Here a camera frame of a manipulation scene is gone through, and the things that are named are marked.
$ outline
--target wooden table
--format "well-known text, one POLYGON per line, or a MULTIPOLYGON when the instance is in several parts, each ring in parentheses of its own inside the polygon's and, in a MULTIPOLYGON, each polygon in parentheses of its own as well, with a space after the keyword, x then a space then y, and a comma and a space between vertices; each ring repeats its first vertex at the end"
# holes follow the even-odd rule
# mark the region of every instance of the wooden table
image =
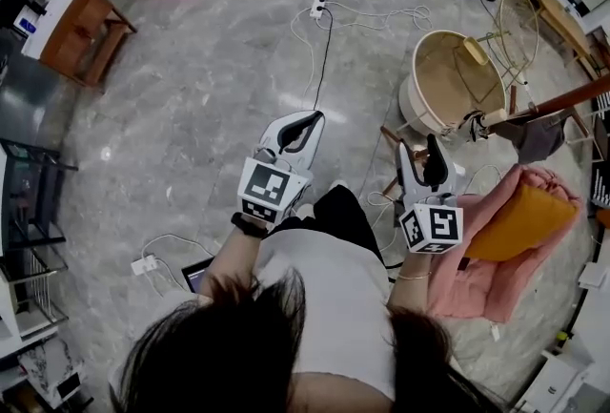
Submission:
POLYGON ((109 0, 50 0, 21 53, 95 86, 128 31, 137 32, 109 0))
POLYGON ((591 55, 591 48, 587 37, 579 25, 579 22, 569 12, 565 10, 562 3, 559 0, 538 0, 540 8, 537 11, 539 15, 553 30, 555 30, 561 38, 568 44, 568 46, 576 52, 576 56, 571 60, 580 60, 582 66, 593 74, 593 78, 597 78, 598 75, 595 73, 591 64, 589 63, 589 56, 591 55))

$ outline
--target black wristband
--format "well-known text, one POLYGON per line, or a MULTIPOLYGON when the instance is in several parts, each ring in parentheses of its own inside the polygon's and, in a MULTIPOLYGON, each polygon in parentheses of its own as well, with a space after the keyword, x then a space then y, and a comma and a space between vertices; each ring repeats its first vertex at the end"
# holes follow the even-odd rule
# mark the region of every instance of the black wristband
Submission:
POLYGON ((260 238, 262 240, 268 234, 266 228, 257 227, 250 221, 246 221, 239 212, 232 216, 231 223, 248 237, 260 238))

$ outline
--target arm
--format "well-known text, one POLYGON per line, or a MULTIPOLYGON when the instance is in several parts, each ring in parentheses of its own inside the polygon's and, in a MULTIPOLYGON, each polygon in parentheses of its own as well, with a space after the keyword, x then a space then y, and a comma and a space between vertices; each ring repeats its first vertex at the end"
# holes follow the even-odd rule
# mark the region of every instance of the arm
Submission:
MULTIPOLYGON (((430 273, 430 254, 409 253, 402 262, 399 276, 404 278, 418 278, 430 273)), ((396 279, 394 289, 388 299, 389 307, 407 308, 425 313, 428 307, 428 281, 424 279, 396 279)))
MULTIPOLYGON (((265 222, 256 218, 244 216, 251 223, 260 228, 265 227, 265 222)), ((238 228, 234 228, 225 244, 222 246, 212 264, 208 267, 199 294, 213 298, 211 278, 229 278, 236 280, 245 287, 250 287, 254 263, 258 257, 258 248, 261 240, 256 237, 249 237, 238 228)))

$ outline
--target white t-shirt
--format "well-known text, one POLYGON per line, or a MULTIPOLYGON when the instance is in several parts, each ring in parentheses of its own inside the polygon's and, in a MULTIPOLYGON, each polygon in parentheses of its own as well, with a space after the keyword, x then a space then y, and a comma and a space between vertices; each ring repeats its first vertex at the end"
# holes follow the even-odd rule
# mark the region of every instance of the white t-shirt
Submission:
POLYGON ((284 230, 263 240, 254 268, 261 283, 271 285, 291 269, 303 277, 307 307, 294 371, 356 379, 393 401, 383 264, 370 250, 311 230, 284 230))

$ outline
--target dark hair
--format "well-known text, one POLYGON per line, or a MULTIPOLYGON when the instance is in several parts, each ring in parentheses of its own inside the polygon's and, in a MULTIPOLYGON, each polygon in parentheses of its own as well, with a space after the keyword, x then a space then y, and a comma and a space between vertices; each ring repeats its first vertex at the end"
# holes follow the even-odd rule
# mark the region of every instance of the dark hair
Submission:
POLYGON ((267 288, 215 280, 212 288, 212 303, 179 306, 137 341, 117 413, 286 411, 305 322, 301 276, 267 288))
POLYGON ((451 340, 437 321, 405 308, 390 309, 390 320, 396 361, 393 413, 503 411, 451 366, 451 340))

